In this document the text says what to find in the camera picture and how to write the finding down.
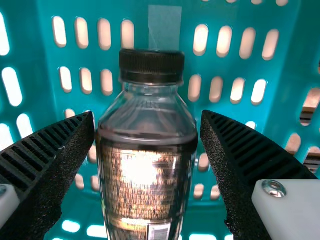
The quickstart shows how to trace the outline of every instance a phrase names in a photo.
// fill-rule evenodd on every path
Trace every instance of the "bottle label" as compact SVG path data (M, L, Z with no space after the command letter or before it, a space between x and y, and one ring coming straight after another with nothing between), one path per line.
M168 240L171 223L149 225L148 240Z

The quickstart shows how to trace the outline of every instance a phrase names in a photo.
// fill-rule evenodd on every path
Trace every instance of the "textured foam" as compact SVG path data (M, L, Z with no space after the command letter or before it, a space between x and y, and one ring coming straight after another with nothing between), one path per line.
M225 116L202 112L200 137L217 179L235 240L270 240L251 197L261 179L317 179L257 131Z
M92 112L44 128L0 152L0 184L21 204L0 240L41 240L61 217L62 200L95 138Z

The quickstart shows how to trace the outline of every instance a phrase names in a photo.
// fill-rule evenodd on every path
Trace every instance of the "plastic crate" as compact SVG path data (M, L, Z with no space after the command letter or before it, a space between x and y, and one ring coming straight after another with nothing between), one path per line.
M32 130L62 120L67 109L76 114L91 110L97 121L122 89L118 82L118 52L122 45L132 47L130 37L134 32L135 48L179 49L185 53L184 86L179 93L199 128L204 109L241 123L251 121L251 126L280 146L289 142L287 149L297 151L295 156L303 163L310 147L320 147L320 109L311 113L308 126L300 122L303 105L312 107L313 112L319 103L319 89L314 89L320 87L319 7L320 2L306 0L1 1L0 148ZM60 25L56 16L63 19L64 25ZM86 24L78 17L85 19ZM110 25L104 20L102 26L98 25L101 18ZM134 31L130 30L130 22L123 25L124 20L134 24ZM98 35L98 26L106 27L107 38L100 44L102 35ZM69 69L72 89L68 81L61 84L61 69L65 79L68 71L60 67ZM90 74L81 68L87 68ZM112 78L110 72L102 74L102 70L109 70ZM112 94L108 81L113 83ZM311 89L315 96L305 102ZM300 136L300 147L295 145L299 142L297 135L289 141L293 133ZM200 143L197 159L206 165L206 156L200 157L203 153ZM62 218L45 239L105 238L99 235L104 232L104 223L100 196L94 190L97 189L94 162L86 159L83 163L81 176L77 176L78 187L72 184L62 204ZM192 192L197 184L203 184L204 190L200 199L190 196L181 237L232 239L224 224L226 210L219 192L213 191L217 193L213 198L218 199L211 200L212 187L216 185L213 172L199 171L198 164L197 161L194 167ZM197 186L196 192L201 194L202 187Z

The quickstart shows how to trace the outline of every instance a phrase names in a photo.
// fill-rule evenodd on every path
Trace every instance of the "screw head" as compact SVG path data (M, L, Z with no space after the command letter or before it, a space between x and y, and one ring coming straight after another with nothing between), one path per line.
M284 198L287 195L286 188L276 180L264 180L262 188L268 195L274 198Z
M7 187L5 185L0 185L0 198L5 195Z

